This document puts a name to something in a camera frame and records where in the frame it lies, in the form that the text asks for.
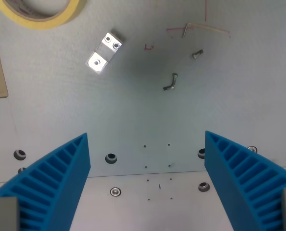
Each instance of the small hole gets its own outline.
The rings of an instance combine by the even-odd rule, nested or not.
[[[108,164],[114,164],[117,161],[117,156],[115,154],[110,153],[105,156],[105,161]]]
[[[17,160],[24,160],[26,158],[26,154],[25,152],[23,152],[22,150],[16,150],[13,152],[13,156],[14,158],[16,158]]]
[[[111,154],[108,154],[108,157],[109,157],[110,159],[114,159],[116,156],[111,153]]]

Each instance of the yellow tape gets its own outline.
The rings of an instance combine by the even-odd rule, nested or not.
[[[32,29],[50,29],[75,18],[86,0],[68,0],[66,7],[54,16],[42,15],[31,9],[23,0],[0,0],[0,10],[11,20]]]

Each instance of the white surface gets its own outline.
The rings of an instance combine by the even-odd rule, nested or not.
[[[9,91],[0,100],[0,181],[84,132],[90,176],[204,170],[197,151],[205,130],[286,166],[286,0],[208,0],[208,25],[231,38],[203,29],[184,39],[167,34],[204,23],[204,6],[90,0],[73,21],[45,31],[0,12]],[[85,62],[107,31],[123,46],[98,76]],[[194,62],[190,54],[202,48]],[[176,87],[164,92],[172,72]],[[25,161],[13,158],[17,149]],[[116,164],[104,161],[109,153]]]

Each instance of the blue 3d-printed part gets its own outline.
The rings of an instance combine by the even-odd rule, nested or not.
[[[285,169],[208,131],[205,167],[235,231],[283,230]]]
[[[89,170],[85,133],[5,183],[0,197],[18,198],[21,231],[68,231]]]

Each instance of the red pen mark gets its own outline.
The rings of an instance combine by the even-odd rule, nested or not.
[[[205,0],[205,22],[207,21],[207,0]]]
[[[151,46],[151,48],[147,48],[147,44],[145,44],[145,49],[144,49],[144,50],[150,51],[150,50],[152,50],[153,48],[154,48],[154,46]]]
[[[177,28],[167,28],[166,29],[166,32],[169,34],[169,32],[171,31],[171,30],[185,30],[185,27],[177,27]]]

